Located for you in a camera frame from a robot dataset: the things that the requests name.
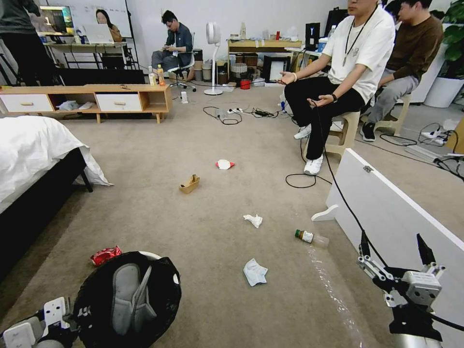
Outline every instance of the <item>stool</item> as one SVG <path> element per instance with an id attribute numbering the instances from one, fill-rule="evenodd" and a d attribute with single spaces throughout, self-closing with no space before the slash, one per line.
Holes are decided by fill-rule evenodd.
<path id="1" fill-rule="evenodd" d="M 374 131 L 376 131 L 377 128 L 391 128 L 395 131 L 394 135 L 400 135 L 401 127 L 403 126 L 403 122 L 406 119 L 409 104 L 411 103 L 411 95 L 406 94 L 401 98 L 401 100 L 403 101 L 403 108 L 401 109 L 401 113 L 399 114 L 399 116 L 396 117 L 393 115 L 387 115 L 385 120 L 376 123 Z M 362 121 L 366 122 L 367 116 L 363 116 Z"/>
<path id="2" fill-rule="evenodd" d="M 354 147 L 354 139 L 356 137 L 356 132 L 358 131 L 360 113 L 359 111 L 349 112 L 342 114 L 340 117 L 343 119 L 343 129 L 334 130 L 332 127 L 329 132 L 329 135 L 338 137 L 338 144 L 326 144 L 325 149 L 327 150 L 327 152 L 336 153 L 342 156 L 346 148 Z M 308 142 L 306 142 L 304 150 L 304 153 L 306 154 L 306 152 L 308 151 Z"/>

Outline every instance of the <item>red bucket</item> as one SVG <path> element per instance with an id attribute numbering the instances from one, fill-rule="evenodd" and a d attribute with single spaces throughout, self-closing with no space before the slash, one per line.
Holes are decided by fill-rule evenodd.
<path id="1" fill-rule="evenodd" d="M 240 88 L 241 89 L 250 89 L 251 81 L 250 80 L 242 80 L 240 81 Z"/>

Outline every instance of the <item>black sneaker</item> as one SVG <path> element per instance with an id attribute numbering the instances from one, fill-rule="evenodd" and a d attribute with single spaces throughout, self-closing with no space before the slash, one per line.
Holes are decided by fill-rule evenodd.
<path id="1" fill-rule="evenodd" d="M 364 123 L 364 125 L 361 127 L 361 135 L 362 139 L 367 142 L 374 142 L 376 140 L 376 135 L 374 133 L 374 128 L 376 124 L 369 122 L 369 123 Z"/>

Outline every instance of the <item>drawer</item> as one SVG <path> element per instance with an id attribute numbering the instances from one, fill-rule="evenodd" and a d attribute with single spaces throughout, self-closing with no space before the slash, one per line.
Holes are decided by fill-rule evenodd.
<path id="1" fill-rule="evenodd" d="M 9 112 L 52 112 L 46 94 L 3 94 L 0 98 Z"/>
<path id="2" fill-rule="evenodd" d="M 102 112 L 142 111 L 137 93 L 97 94 L 97 101 Z"/>

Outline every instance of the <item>black bed frame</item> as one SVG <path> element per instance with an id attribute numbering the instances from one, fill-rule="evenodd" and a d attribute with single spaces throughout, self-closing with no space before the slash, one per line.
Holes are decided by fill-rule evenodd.
<path id="1" fill-rule="evenodd" d="M 0 281 L 69 198 L 79 175 L 87 190 L 93 191 L 85 167 L 80 149 L 75 148 L 0 214 Z"/>

